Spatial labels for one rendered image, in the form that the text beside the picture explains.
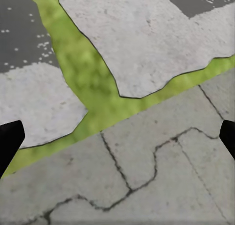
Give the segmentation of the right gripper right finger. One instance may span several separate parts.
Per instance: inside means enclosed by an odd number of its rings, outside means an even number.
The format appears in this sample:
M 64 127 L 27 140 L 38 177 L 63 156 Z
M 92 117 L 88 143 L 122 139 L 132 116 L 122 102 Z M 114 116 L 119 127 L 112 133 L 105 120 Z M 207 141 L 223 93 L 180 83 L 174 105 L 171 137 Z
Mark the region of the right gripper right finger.
M 221 141 L 235 159 L 235 122 L 224 120 L 219 135 Z

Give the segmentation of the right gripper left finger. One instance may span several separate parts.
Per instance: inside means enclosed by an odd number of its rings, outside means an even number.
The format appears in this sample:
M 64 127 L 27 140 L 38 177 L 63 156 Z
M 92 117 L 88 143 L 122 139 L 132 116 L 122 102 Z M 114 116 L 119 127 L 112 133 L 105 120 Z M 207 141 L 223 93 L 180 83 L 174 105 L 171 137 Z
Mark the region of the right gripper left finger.
M 0 178 L 25 139 L 20 120 L 0 125 Z

